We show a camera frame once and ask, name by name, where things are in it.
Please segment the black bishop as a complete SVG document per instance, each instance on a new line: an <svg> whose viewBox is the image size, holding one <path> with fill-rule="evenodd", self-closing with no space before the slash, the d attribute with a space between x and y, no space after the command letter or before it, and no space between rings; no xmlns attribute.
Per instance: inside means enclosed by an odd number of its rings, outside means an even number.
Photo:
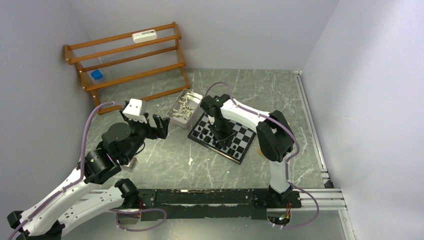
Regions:
<svg viewBox="0 0 424 240"><path fill-rule="evenodd" d="M206 144L208 144L208 143L210 143L211 138L210 138L209 136L205 136L205 137L204 137L204 139L203 139L203 141L204 141Z"/></svg>

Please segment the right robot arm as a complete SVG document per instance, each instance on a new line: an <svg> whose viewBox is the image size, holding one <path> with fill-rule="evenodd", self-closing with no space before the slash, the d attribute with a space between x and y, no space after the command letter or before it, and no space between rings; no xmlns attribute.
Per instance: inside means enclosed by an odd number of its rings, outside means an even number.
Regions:
<svg viewBox="0 0 424 240"><path fill-rule="evenodd" d="M294 188L289 181L289 161L299 152L299 143L284 115L278 110L266 112L249 107L228 94L217 99L207 95L201 100L200 107L207 114L209 128L223 148L230 147L236 135L232 121L256 133L260 151L270 164L270 202L275 207L287 203Z"/></svg>

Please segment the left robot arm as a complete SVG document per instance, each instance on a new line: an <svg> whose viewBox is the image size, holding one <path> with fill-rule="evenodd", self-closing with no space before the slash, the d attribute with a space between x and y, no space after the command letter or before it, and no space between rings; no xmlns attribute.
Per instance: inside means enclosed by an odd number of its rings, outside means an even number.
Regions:
<svg viewBox="0 0 424 240"><path fill-rule="evenodd" d="M124 211L140 204L139 190L128 178L118 180L98 196L83 200L119 173L133 159L146 139L165 139L170 119L153 115L151 126L146 113L112 124L92 151L82 151L77 166L48 196L24 211L13 211L7 221L11 239L60 240L75 227L106 212Z"/></svg>

